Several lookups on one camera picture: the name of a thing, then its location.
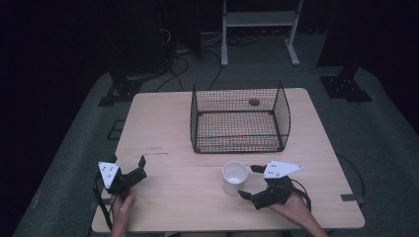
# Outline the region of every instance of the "black bracket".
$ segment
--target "black bracket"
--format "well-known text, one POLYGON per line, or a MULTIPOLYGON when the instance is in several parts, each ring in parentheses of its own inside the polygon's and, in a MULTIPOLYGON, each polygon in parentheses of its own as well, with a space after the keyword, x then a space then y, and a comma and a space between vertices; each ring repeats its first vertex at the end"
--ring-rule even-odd
POLYGON ((320 81, 331 99, 346 99, 348 102, 371 102, 368 93, 354 80, 359 64, 352 56, 338 76, 321 76, 320 81))

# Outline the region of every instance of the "wire basket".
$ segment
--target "wire basket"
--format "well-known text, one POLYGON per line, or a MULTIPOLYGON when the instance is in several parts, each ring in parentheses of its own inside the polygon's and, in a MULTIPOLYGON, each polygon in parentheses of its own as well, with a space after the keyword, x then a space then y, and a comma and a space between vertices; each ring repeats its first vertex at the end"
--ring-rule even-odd
POLYGON ((290 128, 281 81, 194 84, 190 129, 197 153, 283 151, 290 128))

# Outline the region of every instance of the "wooden table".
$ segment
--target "wooden table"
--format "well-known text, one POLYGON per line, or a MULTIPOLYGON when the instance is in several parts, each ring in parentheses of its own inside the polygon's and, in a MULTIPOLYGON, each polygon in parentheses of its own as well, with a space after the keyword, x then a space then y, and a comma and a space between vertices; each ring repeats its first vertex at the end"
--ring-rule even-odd
MULTIPOLYGON (((126 119, 117 149, 123 173, 146 159, 147 178, 138 183, 129 231, 234 231, 295 229, 268 208, 228 196, 221 169, 229 161, 266 165, 269 160, 302 164, 290 175, 301 182, 312 201, 312 212, 323 228, 360 228, 365 219, 355 201, 342 201, 351 188, 336 158, 317 112, 304 89, 286 89, 291 133, 283 152, 197 154, 190 138, 191 92, 138 94, 126 119)), ((266 189, 262 174, 249 172, 245 191, 266 189)), ((92 228, 109 232, 98 208, 92 228)))

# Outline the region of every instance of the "small object in basket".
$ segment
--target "small object in basket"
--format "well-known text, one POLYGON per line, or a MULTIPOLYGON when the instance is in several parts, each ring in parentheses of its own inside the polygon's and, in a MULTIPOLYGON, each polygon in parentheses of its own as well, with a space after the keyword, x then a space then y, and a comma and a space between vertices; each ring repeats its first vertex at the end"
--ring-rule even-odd
POLYGON ((261 101, 259 101, 259 99, 256 98, 252 98, 249 100, 249 105, 251 106, 259 106, 261 104, 261 101))

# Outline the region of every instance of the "white metal frame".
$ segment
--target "white metal frame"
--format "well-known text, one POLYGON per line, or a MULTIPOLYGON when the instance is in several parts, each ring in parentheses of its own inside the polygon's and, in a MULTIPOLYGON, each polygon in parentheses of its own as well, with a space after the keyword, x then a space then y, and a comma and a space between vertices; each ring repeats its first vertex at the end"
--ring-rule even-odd
POLYGON ((293 40, 298 26, 303 0, 298 0, 295 11, 283 12, 227 12, 227 0, 223 1, 222 9, 222 44, 221 65, 228 65, 227 28, 228 27, 272 27, 291 26, 289 39, 285 39, 286 47, 294 66, 299 65, 298 57, 293 49, 293 40))

